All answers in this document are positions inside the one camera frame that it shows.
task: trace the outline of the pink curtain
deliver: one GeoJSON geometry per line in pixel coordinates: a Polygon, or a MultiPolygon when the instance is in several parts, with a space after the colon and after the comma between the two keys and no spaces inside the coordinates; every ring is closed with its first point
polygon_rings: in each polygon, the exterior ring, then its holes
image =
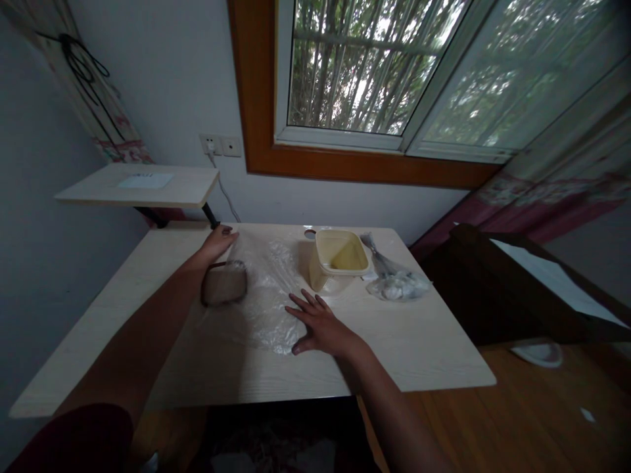
{"type": "Polygon", "coordinates": [[[449,238],[458,223],[522,233],[545,243],[610,212],[631,194],[631,119],[609,114],[570,150],[522,153],[460,202],[411,248],[417,261],[449,238]]]}

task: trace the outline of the sleeve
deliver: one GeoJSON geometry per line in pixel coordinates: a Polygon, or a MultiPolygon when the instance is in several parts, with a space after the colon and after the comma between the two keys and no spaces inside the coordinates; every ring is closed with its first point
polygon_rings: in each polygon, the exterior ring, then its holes
{"type": "Polygon", "coordinates": [[[133,423],[113,404],[92,404],[53,419],[24,448],[5,473],[122,471],[133,423]]]}

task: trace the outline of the plastic bag of white items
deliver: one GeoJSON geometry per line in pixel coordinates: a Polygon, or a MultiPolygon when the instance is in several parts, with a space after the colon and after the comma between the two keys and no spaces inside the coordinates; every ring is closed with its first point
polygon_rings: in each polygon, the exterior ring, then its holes
{"type": "Polygon", "coordinates": [[[300,290],[298,244],[239,230],[223,268],[235,270],[245,270],[245,288],[231,302],[222,300],[223,295],[234,293],[231,285],[243,278],[220,272],[214,274],[212,286],[202,288],[211,301],[202,320],[204,330],[238,344],[290,354],[302,335],[298,319],[285,311],[289,292],[300,290]],[[213,305],[214,300],[222,302],[213,305]]]}
{"type": "Polygon", "coordinates": [[[432,282],[424,275],[410,271],[379,253],[370,233],[362,235],[361,239],[373,252],[375,272],[379,277],[366,286],[370,294],[384,301],[410,302],[429,292],[432,282]]]}

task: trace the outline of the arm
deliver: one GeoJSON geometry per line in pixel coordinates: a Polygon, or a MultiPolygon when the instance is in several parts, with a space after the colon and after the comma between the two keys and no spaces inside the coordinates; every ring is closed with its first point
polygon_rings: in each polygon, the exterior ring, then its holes
{"type": "Polygon", "coordinates": [[[84,405],[109,403],[123,407],[133,425],[138,424],[208,266],[239,236],[230,230],[224,225],[214,229],[202,248],[125,322],[59,406],[55,417],[84,405]]]}
{"type": "Polygon", "coordinates": [[[301,310],[285,308],[310,329],[293,353],[318,349],[352,367],[390,469],[403,473],[450,471],[450,463],[370,347],[335,317],[320,296],[314,298],[304,289],[302,295],[307,302],[289,294],[301,310]]]}

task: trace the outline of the table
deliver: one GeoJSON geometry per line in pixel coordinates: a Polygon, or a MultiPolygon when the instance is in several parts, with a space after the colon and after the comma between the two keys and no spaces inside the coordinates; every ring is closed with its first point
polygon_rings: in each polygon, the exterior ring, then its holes
{"type": "Polygon", "coordinates": [[[134,207],[153,220],[158,228],[164,228],[167,222],[160,219],[151,207],[200,208],[214,228],[218,222],[206,201],[218,180],[219,171],[214,168],[112,163],[61,191],[55,198],[71,204],[134,207]],[[172,174],[173,178],[159,189],[118,186],[137,173],[172,174]]]}
{"type": "MultiPolygon", "coordinates": [[[[304,232],[321,227],[229,225],[242,233],[283,238],[295,244],[299,284],[309,289],[302,275],[308,274],[313,241],[304,232]]],[[[372,231],[377,248],[385,256],[421,270],[394,230],[348,229],[358,234],[372,231]]],[[[9,415],[22,418],[53,414],[114,333],[200,247],[209,231],[208,224],[201,222],[171,222],[163,230],[150,230],[30,382],[9,415]]],[[[421,300],[404,304],[374,298],[366,292],[366,284],[356,279],[340,297],[325,300],[337,317],[366,339],[403,391],[495,384],[491,370],[435,289],[421,300]]],[[[154,385],[148,409],[351,394],[331,356],[317,351],[283,356],[246,348],[204,331],[203,317],[204,308],[196,298],[154,385]]]]}

